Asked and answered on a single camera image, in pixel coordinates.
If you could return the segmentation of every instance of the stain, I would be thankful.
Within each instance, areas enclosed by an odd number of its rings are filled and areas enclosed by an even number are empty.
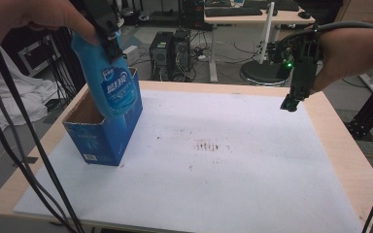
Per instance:
[[[195,140],[196,145],[194,146],[197,150],[206,150],[206,151],[217,151],[220,150],[222,145],[211,142],[209,139]]]

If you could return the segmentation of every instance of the computer tower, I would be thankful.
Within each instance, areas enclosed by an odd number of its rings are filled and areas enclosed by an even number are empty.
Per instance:
[[[152,80],[173,81],[173,32],[159,31],[150,46]]]
[[[174,35],[174,57],[175,70],[181,72],[189,71],[191,68],[190,59],[190,30],[177,29]]]
[[[182,1],[182,27],[205,31],[212,30],[212,25],[204,21],[204,3],[205,1]]]

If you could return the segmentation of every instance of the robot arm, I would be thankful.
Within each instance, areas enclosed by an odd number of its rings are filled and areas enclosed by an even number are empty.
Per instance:
[[[288,77],[292,72],[289,94],[286,96],[282,110],[295,112],[300,101],[310,96],[317,72],[317,62],[322,57],[319,33],[337,28],[373,28],[372,24],[362,22],[334,22],[323,26],[295,32],[276,44],[272,60],[281,63],[277,74],[279,77]]]

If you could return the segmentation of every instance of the bottle label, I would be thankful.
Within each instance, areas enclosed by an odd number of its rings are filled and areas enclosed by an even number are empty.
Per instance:
[[[123,68],[108,67],[102,70],[102,77],[101,85],[109,105],[114,112],[120,112],[127,102],[132,102],[131,76]]]

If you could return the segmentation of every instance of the black clamp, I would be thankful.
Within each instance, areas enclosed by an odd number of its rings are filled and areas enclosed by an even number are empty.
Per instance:
[[[82,0],[85,16],[95,27],[104,52],[112,63],[123,55],[117,41],[117,17],[106,0]]]

